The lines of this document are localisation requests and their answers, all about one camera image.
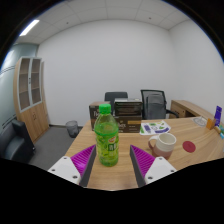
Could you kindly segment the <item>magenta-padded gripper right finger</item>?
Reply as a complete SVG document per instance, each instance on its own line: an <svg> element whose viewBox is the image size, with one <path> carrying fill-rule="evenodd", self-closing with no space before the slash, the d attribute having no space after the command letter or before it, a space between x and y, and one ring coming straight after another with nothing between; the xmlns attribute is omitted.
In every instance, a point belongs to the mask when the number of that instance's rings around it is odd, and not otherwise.
<svg viewBox="0 0 224 224"><path fill-rule="evenodd" d="M176 169L164 157L153 157L134 145L130 146L130 157L139 187L176 172Z"/></svg>

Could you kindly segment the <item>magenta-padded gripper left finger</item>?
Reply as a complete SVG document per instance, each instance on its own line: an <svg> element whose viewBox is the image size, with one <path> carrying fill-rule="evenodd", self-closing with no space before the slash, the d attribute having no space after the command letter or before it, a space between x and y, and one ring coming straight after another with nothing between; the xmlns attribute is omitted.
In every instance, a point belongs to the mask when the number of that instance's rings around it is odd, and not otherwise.
<svg viewBox="0 0 224 224"><path fill-rule="evenodd" d="M61 157L49 172L67 181L86 187L96 157L96 146L92 145L77 154Z"/></svg>

